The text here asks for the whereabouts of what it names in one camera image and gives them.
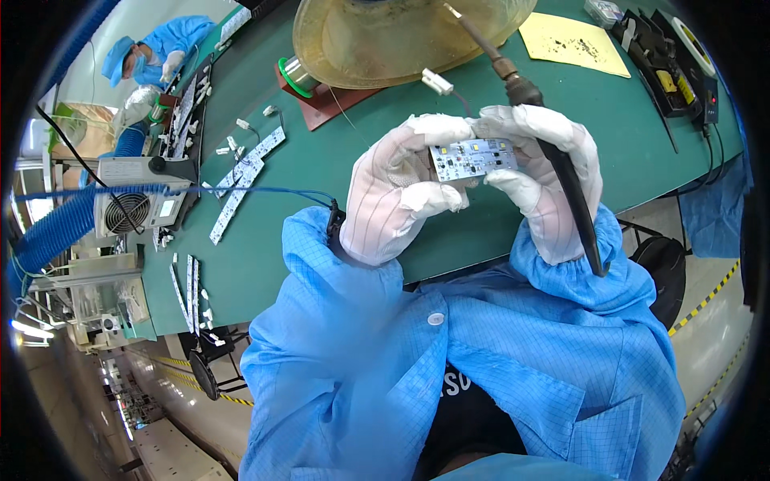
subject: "fan grille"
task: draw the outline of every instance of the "fan grille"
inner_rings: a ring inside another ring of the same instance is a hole
[[[134,225],[141,225],[149,214],[149,197],[133,192],[117,197]],[[114,199],[110,199],[109,204],[104,209],[104,223],[107,230],[115,234],[125,234],[133,230],[131,222],[123,215]]]

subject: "factory floor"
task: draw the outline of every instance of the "factory floor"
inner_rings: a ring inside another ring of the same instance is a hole
[[[618,216],[681,240],[676,199],[658,199]],[[624,233],[624,249],[632,254],[637,240],[632,231]],[[678,319],[683,319],[706,299],[735,266],[737,259],[687,258],[687,289]],[[683,433],[698,428],[714,408],[729,400],[731,382],[744,361],[745,339],[752,314],[742,305],[740,268],[691,320],[678,328],[671,341],[677,356],[678,378],[687,401],[688,412]],[[245,331],[248,324],[238,326]],[[240,342],[233,354],[236,364],[248,345]],[[212,401],[194,387],[186,376],[188,366],[168,359],[184,359],[179,338],[163,336],[158,342],[141,342],[126,348],[126,357],[140,386],[155,396],[175,421],[214,449],[237,469],[246,451],[251,407],[237,399]],[[218,380],[234,376],[228,357],[212,363]],[[248,389],[231,392],[233,398],[252,401]]]

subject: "black shirt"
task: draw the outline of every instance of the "black shirt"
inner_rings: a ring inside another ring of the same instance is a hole
[[[447,362],[444,386],[413,481],[433,479],[465,453],[527,454],[511,417],[492,397]]]

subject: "white anti-static glove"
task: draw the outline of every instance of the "white anti-static glove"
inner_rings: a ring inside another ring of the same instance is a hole
[[[170,52],[166,57],[166,61],[163,62],[163,75],[160,78],[160,81],[171,82],[171,79],[174,76],[174,71],[177,67],[179,67],[179,64],[182,63],[184,58],[185,52],[182,52],[181,50],[174,50],[173,52]]]
[[[465,119],[438,114],[412,115],[388,132],[353,166],[340,229],[343,249],[378,266],[401,254],[428,217],[468,207],[465,187],[475,186],[475,179],[435,182],[427,146],[473,138]]]
[[[572,211],[551,162],[536,138],[556,145],[572,159],[591,220],[596,218],[603,182],[591,134],[558,112],[532,105],[481,109],[469,119],[476,137],[502,137],[514,144],[519,171],[496,170],[484,183],[505,192],[527,218],[532,240],[545,262],[555,266],[584,254]]]

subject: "soldering iron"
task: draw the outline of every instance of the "soldering iron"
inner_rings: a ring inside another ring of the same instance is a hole
[[[452,15],[457,17],[457,21],[463,28],[465,28],[468,35],[470,35],[479,47],[484,50],[484,53],[489,56],[492,61],[492,69],[497,73],[497,76],[505,82],[505,92],[508,95],[509,105],[513,107],[525,104],[545,107],[543,104],[543,94],[540,92],[540,89],[527,78],[519,75],[514,63],[509,58],[504,57],[500,51],[481,34],[473,22],[452,8],[448,3],[444,3],[444,6],[452,12]],[[588,258],[588,263],[591,265],[591,271],[593,271],[596,276],[606,276],[610,266],[609,263],[604,266],[601,264],[599,248],[596,245],[594,223],[591,221],[591,214],[588,211],[588,205],[583,196],[580,180],[572,165],[570,156],[566,152],[559,150],[556,145],[549,142],[538,139],[537,143],[546,159],[553,165],[556,176],[561,183],[561,188],[564,190],[564,196],[567,198],[567,203],[572,211],[572,217],[577,226],[577,233],[580,235],[583,250]]]

